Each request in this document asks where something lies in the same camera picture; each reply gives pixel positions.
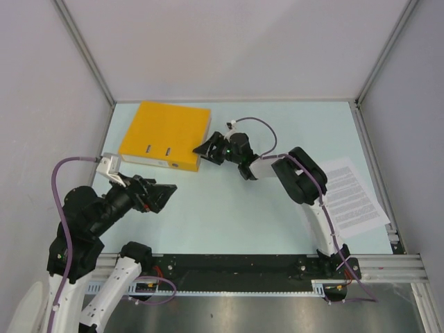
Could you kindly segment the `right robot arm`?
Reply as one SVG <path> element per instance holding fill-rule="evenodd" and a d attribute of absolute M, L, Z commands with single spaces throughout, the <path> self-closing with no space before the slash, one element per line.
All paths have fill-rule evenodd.
<path fill-rule="evenodd" d="M 253 152 L 245 133 L 222 135 L 215 132 L 193 149 L 201 158 L 220 165 L 225 161 L 237 165 L 244 180 L 277 178 L 289 198 L 302 206 L 316 244 L 321 273 L 327 278 L 357 278 L 356 264 L 350 263 L 350 251 L 336 233 L 326 208 L 325 172 L 301 148 L 286 154 L 260 156 Z"/>

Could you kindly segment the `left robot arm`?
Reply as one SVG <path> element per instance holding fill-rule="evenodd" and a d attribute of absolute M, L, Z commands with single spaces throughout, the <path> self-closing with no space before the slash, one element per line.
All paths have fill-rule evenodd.
<path fill-rule="evenodd" d="M 103 196 L 88 186 L 72 189 L 64 199 L 63 218 L 49 248 L 49 294 L 35 283 L 19 303 L 9 332 L 103 332 L 112 313 L 138 277 L 152 272 L 150 247 L 134 241 L 124 245 L 110 277 L 87 305 L 83 305 L 103 250 L 102 234 L 131 210 L 160 212 L 176 185 L 158 184 L 141 176 L 112 183 Z"/>

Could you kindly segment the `yellow ring binder folder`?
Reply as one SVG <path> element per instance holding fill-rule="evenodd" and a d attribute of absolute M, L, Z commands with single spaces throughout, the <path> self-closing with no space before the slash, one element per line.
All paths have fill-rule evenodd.
<path fill-rule="evenodd" d="M 211 110 L 143 101 L 118 154 L 129 163 L 197 172 L 193 150 L 207 139 Z"/>

